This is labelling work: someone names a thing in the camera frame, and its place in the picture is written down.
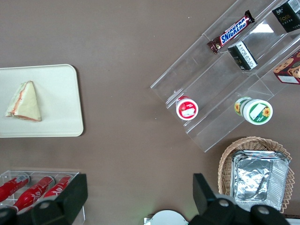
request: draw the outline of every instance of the clear plastic container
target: clear plastic container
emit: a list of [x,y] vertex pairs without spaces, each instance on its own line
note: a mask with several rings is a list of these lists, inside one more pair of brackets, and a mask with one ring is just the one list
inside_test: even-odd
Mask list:
[[[203,151],[244,121],[234,112],[237,99],[249,96],[267,101],[287,86],[276,78],[273,69],[300,48],[300,29],[286,33],[272,13],[285,2],[236,1],[151,86]],[[247,10],[255,23],[214,54],[207,43],[231,27]],[[242,71],[228,52],[228,46],[241,40],[258,63],[250,71]],[[175,102],[181,96],[189,96],[198,104],[199,113],[193,120],[177,116]]]
[[[8,205],[13,205],[20,195],[30,188],[32,185],[36,184],[39,180],[41,180],[45,176],[51,176],[55,179],[57,183],[61,178],[65,175],[70,174],[74,177],[79,174],[78,172],[37,172],[37,171],[6,171],[5,173],[0,175],[0,186],[14,177],[18,176],[21,173],[27,173],[30,176],[30,182],[26,184],[24,187],[16,191],[13,195],[8,197],[8,199],[4,200],[0,203],[0,208],[6,207]],[[76,219],[73,222],[73,225],[82,225],[85,221],[84,207],[82,207],[81,211],[78,213]]]

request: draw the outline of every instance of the wicker basket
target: wicker basket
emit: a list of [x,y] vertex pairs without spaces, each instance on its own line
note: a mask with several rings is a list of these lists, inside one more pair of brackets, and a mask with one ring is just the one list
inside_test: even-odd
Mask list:
[[[263,139],[260,137],[246,137],[239,139],[228,146],[221,157],[217,181],[220,194],[230,195],[231,155],[238,150],[279,151],[282,152],[289,160],[292,159],[290,154],[282,147],[281,144],[270,139]],[[283,213],[284,209],[286,209],[289,204],[294,183],[294,172],[289,168],[285,183],[285,194],[280,210],[281,213]]]

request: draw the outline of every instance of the red bottle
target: red bottle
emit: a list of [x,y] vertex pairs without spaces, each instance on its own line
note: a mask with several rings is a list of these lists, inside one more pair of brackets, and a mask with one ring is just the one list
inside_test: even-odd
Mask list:
[[49,191],[46,192],[44,195],[43,200],[49,199],[49,197],[55,196],[57,197],[65,188],[66,186],[71,182],[71,179],[73,178],[72,175],[65,175],[63,178],[60,179],[60,181],[52,187]]
[[55,181],[52,177],[46,176],[38,183],[27,189],[18,198],[16,203],[12,206],[17,212],[35,203],[47,190],[52,188]]
[[4,201],[20,188],[24,187],[30,181],[26,173],[22,173],[12,180],[6,182],[0,187],[0,202]]

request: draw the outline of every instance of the aluminum foil container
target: aluminum foil container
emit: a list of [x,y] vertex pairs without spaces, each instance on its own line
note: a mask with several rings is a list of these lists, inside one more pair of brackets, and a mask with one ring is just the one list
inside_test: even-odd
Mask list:
[[281,152],[236,152],[232,156],[230,195],[247,211],[258,204],[280,210],[289,163]]

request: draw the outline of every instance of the black packaging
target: black packaging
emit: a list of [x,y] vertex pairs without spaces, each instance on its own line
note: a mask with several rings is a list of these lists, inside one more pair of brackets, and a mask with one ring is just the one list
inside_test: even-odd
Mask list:
[[256,60],[244,42],[239,41],[229,46],[228,51],[242,70],[251,70],[257,66]]
[[300,28],[300,2],[299,0],[288,0],[278,8],[272,10],[286,32]]

